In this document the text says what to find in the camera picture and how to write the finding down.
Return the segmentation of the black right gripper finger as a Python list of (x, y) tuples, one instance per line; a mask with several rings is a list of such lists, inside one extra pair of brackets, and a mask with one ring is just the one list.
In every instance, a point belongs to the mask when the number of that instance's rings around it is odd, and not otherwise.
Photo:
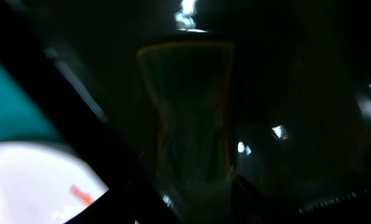
[(268, 224), (285, 220), (285, 214), (241, 175), (235, 176), (232, 181), (230, 208), (236, 223)]

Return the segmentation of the white plate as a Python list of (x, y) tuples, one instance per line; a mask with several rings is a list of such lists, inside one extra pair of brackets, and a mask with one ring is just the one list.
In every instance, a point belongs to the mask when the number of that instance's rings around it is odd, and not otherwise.
[(80, 158), (36, 142), (0, 142), (0, 223), (66, 223), (108, 191)]

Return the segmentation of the green yellow sponge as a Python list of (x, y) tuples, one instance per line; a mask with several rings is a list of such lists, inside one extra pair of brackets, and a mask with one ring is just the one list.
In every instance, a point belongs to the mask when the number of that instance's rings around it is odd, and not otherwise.
[(233, 44), (183, 40), (137, 52), (157, 114), (157, 179), (181, 189), (231, 176), (229, 89)]

